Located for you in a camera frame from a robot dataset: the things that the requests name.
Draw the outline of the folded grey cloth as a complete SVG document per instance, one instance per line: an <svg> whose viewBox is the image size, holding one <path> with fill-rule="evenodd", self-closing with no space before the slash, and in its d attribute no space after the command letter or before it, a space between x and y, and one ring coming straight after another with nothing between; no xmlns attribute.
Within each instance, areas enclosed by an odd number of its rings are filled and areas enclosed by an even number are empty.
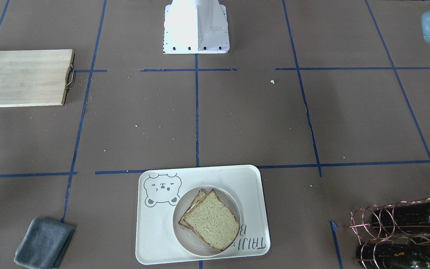
<svg viewBox="0 0 430 269"><path fill-rule="evenodd" d="M75 227L46 218L35 218L15 252L14 262L29 269L58 269Z"/></svg>

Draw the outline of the wooden cutting board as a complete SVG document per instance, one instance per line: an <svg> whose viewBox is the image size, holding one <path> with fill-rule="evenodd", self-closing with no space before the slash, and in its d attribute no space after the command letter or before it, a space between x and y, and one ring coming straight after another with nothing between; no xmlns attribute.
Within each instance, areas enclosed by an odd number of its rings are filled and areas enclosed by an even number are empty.
<svg viewBox="0 0 430 269"><path fill-rule="evenodd" d="M74 56L72 49L0 51L0 108L63 105Z"/></svg>

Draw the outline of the cream bear serving tray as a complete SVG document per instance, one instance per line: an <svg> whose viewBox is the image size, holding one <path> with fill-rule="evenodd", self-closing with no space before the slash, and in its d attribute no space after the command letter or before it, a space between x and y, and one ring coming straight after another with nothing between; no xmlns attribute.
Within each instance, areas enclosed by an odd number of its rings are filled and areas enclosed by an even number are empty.
<svg viewBox="0 0 430 269"><path fill-rule="evenodd" d="M187 252L175 237L173 214L181 196L200 186L215 186L234 197L241 228L227 252L198 257ZM144 265L197 262L261 256L270 250L270 233L262 177L253 165L148 170L138 180L135 255Z"/></svg>

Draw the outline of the green wine bottle middle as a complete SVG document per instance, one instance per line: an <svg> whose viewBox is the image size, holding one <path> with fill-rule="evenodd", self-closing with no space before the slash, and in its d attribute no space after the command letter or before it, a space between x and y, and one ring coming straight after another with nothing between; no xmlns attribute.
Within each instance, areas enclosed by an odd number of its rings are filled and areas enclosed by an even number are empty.
<svg viewBox="0 0 430 269"><path fill-rule="evenodd" d="M367 269L430 269L430 248L403 244L363 244L356 260Z"/></svg>

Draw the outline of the cream round plate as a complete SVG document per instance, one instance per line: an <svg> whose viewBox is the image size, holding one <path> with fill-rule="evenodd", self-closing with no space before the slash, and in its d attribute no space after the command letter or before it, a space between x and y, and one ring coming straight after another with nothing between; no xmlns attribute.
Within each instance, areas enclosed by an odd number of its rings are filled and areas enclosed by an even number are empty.
<svg viewBox="0 0 430 269"><path fill-rule="evenodd" d="M221 200L228 207L231 208L231 210L234 212L235 216L238 218L241 224L240 209L236 201L234 200L234 197L231 194L229 194L229 192L225 189L216 188L215 186L207 185L207 186L200 186L198 188L191 189L188 192L186 192L186 194L181 196L181 199L179 199L173 214L173 230L175 233L175 237L180 243L180 245L190 254L198 257L217 257L217 256L220 256L222 253L227 252L228 249L225 250L224 252L217 252L212 248L210 248L207 244L203 243L203 241L200 240L200 238L198 238L191 230L178 224L179 219L184 214L184 212L188 209L188 207L190 206L191 202L196 197L200 189L204 189L206 192L210 191L211 189L215 189L218 192L218 195L220 196Z"/></svg>

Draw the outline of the green wine bottle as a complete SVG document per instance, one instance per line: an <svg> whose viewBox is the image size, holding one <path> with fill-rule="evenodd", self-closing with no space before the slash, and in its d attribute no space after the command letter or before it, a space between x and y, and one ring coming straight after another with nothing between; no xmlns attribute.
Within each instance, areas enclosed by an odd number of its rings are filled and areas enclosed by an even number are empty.
<svg viewBox="0 0 430 269"><path fill-rule="evenodd" d="M371 225L394 234L430 234L430 201L377 209L371 216Z"/></svg>
<svg viewBox="0 0 430 269"><path fill-rule="evenodd" d="M367 269L430 269L430 248L403 244L363 244L356 260Z"/></svg>

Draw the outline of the green wine bottle front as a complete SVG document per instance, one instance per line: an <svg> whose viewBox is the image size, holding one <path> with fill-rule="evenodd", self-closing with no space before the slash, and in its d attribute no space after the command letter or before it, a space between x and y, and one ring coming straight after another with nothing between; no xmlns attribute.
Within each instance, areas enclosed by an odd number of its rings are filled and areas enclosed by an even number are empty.
<svg viewBox="0 0 430 269"><path fill-rule="evenodd" d="M430 201L377 209L371 216L371 225L394 234L430 234Z"/></svg>

